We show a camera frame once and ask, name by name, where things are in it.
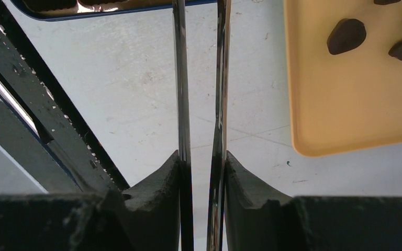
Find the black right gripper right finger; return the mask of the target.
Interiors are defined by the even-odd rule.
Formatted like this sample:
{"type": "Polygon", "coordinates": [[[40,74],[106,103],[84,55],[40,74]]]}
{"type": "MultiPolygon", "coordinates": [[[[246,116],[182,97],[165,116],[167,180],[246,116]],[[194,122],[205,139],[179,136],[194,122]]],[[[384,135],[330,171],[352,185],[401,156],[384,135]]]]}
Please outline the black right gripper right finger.
{"type": "Polygon", "coordinates": [[[225,221],[229,250],[311,250],[305,196],[288,196],[227,152],[225,221]]]}

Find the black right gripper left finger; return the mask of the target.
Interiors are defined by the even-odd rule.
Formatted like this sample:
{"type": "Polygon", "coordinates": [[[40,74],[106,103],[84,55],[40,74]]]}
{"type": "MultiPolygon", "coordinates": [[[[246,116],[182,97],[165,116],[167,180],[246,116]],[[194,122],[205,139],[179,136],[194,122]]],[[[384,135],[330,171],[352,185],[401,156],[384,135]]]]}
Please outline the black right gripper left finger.
{"type": "Polygon", "coordinates": [[[107,219],[101,250],[178,250],[180,235],[178,151],[133,187],[105,194],[107,219]]]}

